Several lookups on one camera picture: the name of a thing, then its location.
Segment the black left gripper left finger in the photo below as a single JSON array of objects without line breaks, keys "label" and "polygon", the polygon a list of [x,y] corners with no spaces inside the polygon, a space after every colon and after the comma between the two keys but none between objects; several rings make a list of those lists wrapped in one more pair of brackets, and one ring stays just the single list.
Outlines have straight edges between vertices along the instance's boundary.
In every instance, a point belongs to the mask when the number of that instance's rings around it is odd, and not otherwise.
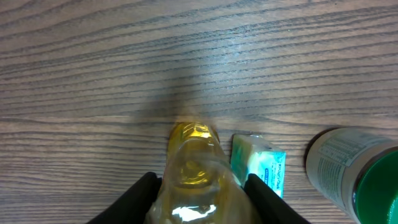
[{"label": "black left gripper left finger", "polygon": [[87,224],[142,224],[156,200],[162,179],[147,172],[112,205]]}]

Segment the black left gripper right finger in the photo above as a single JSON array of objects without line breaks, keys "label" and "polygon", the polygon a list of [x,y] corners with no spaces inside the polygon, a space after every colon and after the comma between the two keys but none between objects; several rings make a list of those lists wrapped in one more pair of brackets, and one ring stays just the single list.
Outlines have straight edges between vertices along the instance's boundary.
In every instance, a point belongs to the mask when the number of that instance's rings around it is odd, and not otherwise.
[{"label": "black left gripper right finger", "polygon": [[265,224],[310,224],[256,174],[249,174],[244,191]]}]

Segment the small teal white box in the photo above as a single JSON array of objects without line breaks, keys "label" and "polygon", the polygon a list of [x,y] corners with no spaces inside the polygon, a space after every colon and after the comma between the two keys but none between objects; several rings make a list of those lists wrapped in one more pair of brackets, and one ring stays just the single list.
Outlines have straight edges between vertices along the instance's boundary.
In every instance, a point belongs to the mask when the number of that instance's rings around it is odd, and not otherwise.
[{"label": "small teal white box", "polygon": [[279,197],[284,194],[286,152],[257,134],[235,134],[231,168],[244,185],[249,174],[257,175]]}]

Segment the yellow oil bottle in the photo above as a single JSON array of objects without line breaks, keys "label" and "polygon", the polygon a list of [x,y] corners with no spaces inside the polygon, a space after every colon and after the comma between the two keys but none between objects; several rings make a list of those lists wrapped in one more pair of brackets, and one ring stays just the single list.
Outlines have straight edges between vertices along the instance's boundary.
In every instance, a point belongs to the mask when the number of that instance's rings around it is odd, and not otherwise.
[{"label": "yellow oil bottle", "polygon": [[145,222],[261,222],[211,126],[186,122],[173,128],[162,185]]}]

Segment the green lid white jar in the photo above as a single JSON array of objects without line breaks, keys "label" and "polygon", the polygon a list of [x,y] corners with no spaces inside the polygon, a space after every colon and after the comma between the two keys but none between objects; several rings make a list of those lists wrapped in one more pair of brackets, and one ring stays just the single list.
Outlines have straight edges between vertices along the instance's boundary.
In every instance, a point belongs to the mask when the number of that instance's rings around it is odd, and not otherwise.
[{"label": "green lid white jar", "polygon": [[356,223],[397,223],[397,141],[328,129],[308,145],[311,184]]}]

